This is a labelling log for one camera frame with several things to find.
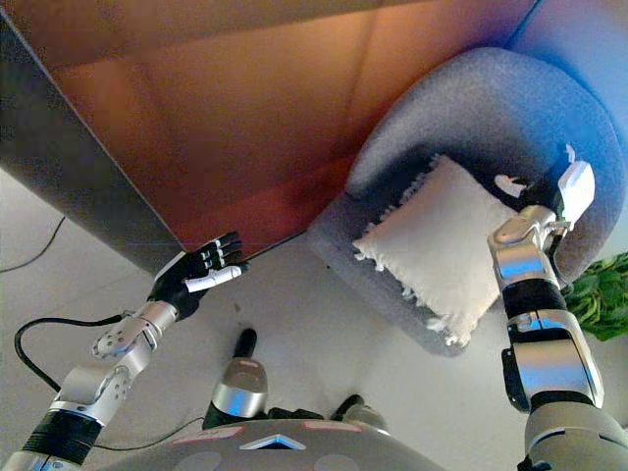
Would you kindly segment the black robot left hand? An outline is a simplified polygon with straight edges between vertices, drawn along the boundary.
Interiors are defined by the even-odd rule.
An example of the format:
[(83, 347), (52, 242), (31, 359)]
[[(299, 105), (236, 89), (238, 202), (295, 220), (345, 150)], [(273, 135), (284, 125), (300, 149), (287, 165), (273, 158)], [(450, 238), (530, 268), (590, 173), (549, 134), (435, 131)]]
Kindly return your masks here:
[(180, 252), (156, 275), (148, 301), (163, 301), (176, 309), (177, 320), (196, 312), (210, 290), (248, 270), (238, 232), (214, 238), (194, 251)]

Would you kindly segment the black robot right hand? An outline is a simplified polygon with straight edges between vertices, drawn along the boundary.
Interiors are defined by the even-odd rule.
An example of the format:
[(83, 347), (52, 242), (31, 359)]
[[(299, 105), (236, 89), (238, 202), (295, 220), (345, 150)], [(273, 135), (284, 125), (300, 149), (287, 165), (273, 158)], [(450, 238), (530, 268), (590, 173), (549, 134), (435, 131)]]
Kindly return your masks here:
[(579, 160), (569, 143), (559, 148), (554, 163), (535, 181), (501, 174), (494, 177), (494, 183), (501, 192), (525, 207), (546, 207), (554, 213), (555, 221), (568, 231), (574, 229), (593, 203), (596, 189), (591, 164)]

